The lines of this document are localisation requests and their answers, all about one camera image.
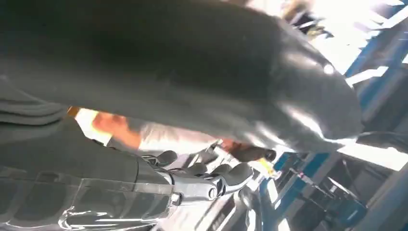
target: light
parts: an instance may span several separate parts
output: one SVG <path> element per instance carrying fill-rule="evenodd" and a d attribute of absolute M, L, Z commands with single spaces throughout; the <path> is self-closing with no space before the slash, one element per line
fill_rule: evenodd
<path fill-rule="evenodd" d="M 356 83 L 362 82 L 364 80 L 367 80 L 372 77 L 381 77 L 384 75 L 384 73 L 388 70 L 387 66 L 380 66 L 376 70 L 374 69 L 369 69 L 365 70 L 361 73 L 358 73 L 356 75 L 353 75 L 349 78 L 346 79 L 346 82 L 350 85 L 353 86 Z"/>
<path fill-rule="evenodd" d="M 258 146 L 260 148 L 266 148 L 267 147 L 266 144 L 263 143 L 256 135 L 254 135 L 252 133 L 249 133 L 249 132 L 245 133 L 244 135 L 249 139 L 249 141 L 253 145 Z"/>
<path fill-rule="evenodd" d="M 283 219 L 278 225 L 278 231 L 291 231 L 289 228 L 288 220 Z"/>
<path fill-rule="evenodd" d="M 405 56 L 404 60 L 402 60 L 403 64 L 408 64 L 408 54 Z"/>
<path fill-rule="evenodd" d="M 274 141 L 275 143 L 284 145 L 284 146 L 287 145 L 285 141 L 280 139 L 277 135 L 275 135 L 275 133 L 273 133 L 270 129 L 268 129 L 264 123 L 257 122 L 255 126 L 262 133 L 262 135 L 266 136 L 268 139 Z"/>
<path fill-rule="evenodd" d="M 390 6 L 404 5 L 404 3 L 401 2 L 400 0 L 382 0 L 382 2 Z"/>
<path fill-rule="evenodd" d="M 106 146 L 112 135 L 105 132 L 100 132 L 93 127 L 92 122 L 97 114 L 97 111 L 81 108 L 78 114 L 75 116 L 75 120 L 81 127 L 82 132 L 86 137 L 91 140 L 99 141 Z"/>
<path fill-rule="evenodd" d="M 383 23 L 383 28 L 392 28 L 398 23 L 402 22 L 408 17 L 408 6 L 404 7 L 398 13 L 394 14 L 391 18 Z"/>
<path fill-rule="evenodd" d="M 276 210 L 280 205 L 281 205 L 281 202 L 280 202 L 281 200 L 278 200 L 276 203 L 275 203 L 275 206 L 274 206 L 274 209 Z"/>
<path fill-rule="evenodd" d="M 256 227 L 256 212 L 251 209 L 248 212 L 249 225 L 247 231 L 254 231 Z"/>
<path fill-rule="evenodd" d="M 332 74 L 334 74 L 334 67 L 332 65 L 330 65 L 330 64 L 327 64 L 327 65 L 324 66 L 323 71 L 327 75 L 332 75 Z"/>
<path fill-rule="evenodd" d="M 338 150 L 343 154 L 368 161 L 395 171 L 399 171 L 408 162 L 408 154 L 395 148 L 378 148 L 354 143 Z"/>

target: industrial equipment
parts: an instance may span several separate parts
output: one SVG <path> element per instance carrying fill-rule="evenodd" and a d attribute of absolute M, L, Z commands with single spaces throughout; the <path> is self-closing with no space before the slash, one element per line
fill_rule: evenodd
<path fill-rule="evenodd" d="M 0 21 L 4 230 L 147 229 L 170 204 L 212 201 L 252 176 L 246 164 L 162 170 L 82 136 L 69 105 L 297 152 L 337 150 L 361 130 L 344 77 L 259 12 L 200 0 L 7 0 Z"/>

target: dark gray material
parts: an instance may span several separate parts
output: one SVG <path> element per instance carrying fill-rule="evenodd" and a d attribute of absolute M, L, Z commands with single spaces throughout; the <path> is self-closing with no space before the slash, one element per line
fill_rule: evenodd
<path fill-rule="evenodd" d="M 218 195 L 226 195 L 241 190 L 251 180 L 253 175 L 254 172 L 249 165 L 240 163 L 231 171 L 218 172 L 215 176 L 211 175 L 206 177 L 206 179 L 217 185 Z"/>
<path fill-rule="evenodd" d="M 0 155 L 0 163 L 7 167 L 125 182 L 135 182 L 139 162 L 144 161 L 86 138 L 69 117 L 51 135 L 2 145 Z"/>
<path fill-rule="evenodd" d="M 210 192 L 217 192 L 217 187 L 211 181 L 195 177 L 181 169 L 169 171 L 169 174 L 173 180 L 174 193 L 180 196 L 175 205 L 191 205 L 215 199 L 210 196 Z"/>
<path fill-rule="evenodd" d="M 399 172 L 395 172 L 386 182 L 386 188 L 382 190 L 382 194 L 376 198 L 376 201 L 369 205 L 369 210 L 364 219 L 355 226 L 353 231 L 382 231 L 398 230 L 403 225 L 403 219 L 395 216 L 395 212 L 399 211 L 399 215 L 406 215 L 408 201 L 408 165 L 405 165 Z M 391 228 L 390 224 L 399 227 Z"/>
<path fill-rule="evenodd" d="M 324 72 L 330 63 L 302 34 L 255 11 L 6 0 L 0 21 L 2 78 L 49 102 L 297 151 L 332 151 L 361 130 L 343 76 Z"/>

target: shiny metal surface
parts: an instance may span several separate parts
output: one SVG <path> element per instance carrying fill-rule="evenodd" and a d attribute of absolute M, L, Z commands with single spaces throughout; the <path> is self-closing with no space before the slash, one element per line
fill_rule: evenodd
<path fill-rule="evenodd" d="M 20 174 L 24 171 L 1 169 L 10 174 L 0 179 L 0 230 L 127 230 L 154 225 L 169 214 L 172 185 L 81 179 L 53 172 L 31 180 L 29 174 Z"/>
<path fill-rule="evenodd" d="M 49 102 L 300 152 L 336 150 L 361 130 L 344 77 L 302 34 L 255 11 L 4 1 L 0 20 L 2 81 Z"/>
<path fill-rule="evenodd" d="M 170 176 L 174 184 L 174 193 L 180 195 L 179 203 L 176 205 L 191 205 L 212 201 L 215 197 L 211 197 L 211 191 L 217 192 L 217 187 L 214 183 L 186 174 L 183 170 L 171 171 Z"/>

